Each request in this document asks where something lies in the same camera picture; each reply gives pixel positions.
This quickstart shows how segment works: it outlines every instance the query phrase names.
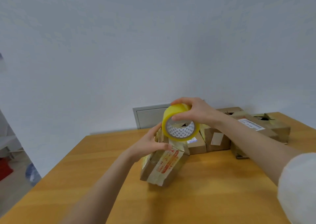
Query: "yellow tape roll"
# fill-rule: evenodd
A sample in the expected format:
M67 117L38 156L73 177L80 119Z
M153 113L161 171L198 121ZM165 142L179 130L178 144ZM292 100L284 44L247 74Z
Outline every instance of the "yellow tape roll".
M187 141L195 137L200 128L199 123L186 120L182 122L190 122L188 126L181 128L172 126L172 124L176 123L171 120L173 115L189 111L190 109L191 107L186 104L175 104L165 110L162 118L162 131L168 138L174 141Z

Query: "table top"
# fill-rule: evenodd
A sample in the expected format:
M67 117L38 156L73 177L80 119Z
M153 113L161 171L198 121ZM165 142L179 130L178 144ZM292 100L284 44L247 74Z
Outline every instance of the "table top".
M316 152L316 130L281 113L292 127L289 146ZM119 154L147 130L86 136L0 223L58 223ZM191 155L167 188L139 180L136 163L117 197L109 223L289 223L277 187L251 160L230 150Z

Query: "floor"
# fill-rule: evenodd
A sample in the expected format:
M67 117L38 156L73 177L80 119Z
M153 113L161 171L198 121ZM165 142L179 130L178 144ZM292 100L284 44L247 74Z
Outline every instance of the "floor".
M29 181L25 178L25 170L30 163L31 161L25 152L18 153L9 162L14 171L0 181L0 217L32 189Z

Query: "cardboard box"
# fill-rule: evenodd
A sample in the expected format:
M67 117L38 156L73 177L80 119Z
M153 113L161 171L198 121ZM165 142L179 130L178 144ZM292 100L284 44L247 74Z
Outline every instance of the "cardboard box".
M242 111L240 107L217 109L227 115ZM208 125L200 125L200 133L206 143L207 152L221 151L230 149L230 139L219 130L209 127Z
M200 133L187 141L187 145L190 151L190 155L206 153L206 144Z
M157 132L155 141L170 143L172 149L168 151L158 150L144 157L140 180L164 187L168 186L176 177L190 152L184 143L169 140L161 129Z
M291 132L291 127L289 125L279 121L278 119L275 119L273 115L267 113L253 114L252 116L257 118L262 125L270 128L272 131L278 134L280 142L285 144L288 143Z
M269 129L264 123L261 122L261 120L254 118L253 116L247 114L245 111L235 112L231 115L231 117L239 120L241 123L248 126L249 128L253 128L261 134L279 141L279 136L274 131ZM231 143L231 151L237 159L248 158L248 156L233 142Z

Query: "forearm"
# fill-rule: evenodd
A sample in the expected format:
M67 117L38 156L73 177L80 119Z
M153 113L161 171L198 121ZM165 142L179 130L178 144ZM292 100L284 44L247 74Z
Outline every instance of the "forearm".
M124 151L61 223L104 224L133 163Z
M266 137L230 116L225 116L216 128L242 149L276 185L286 164L301 154L300 151Z

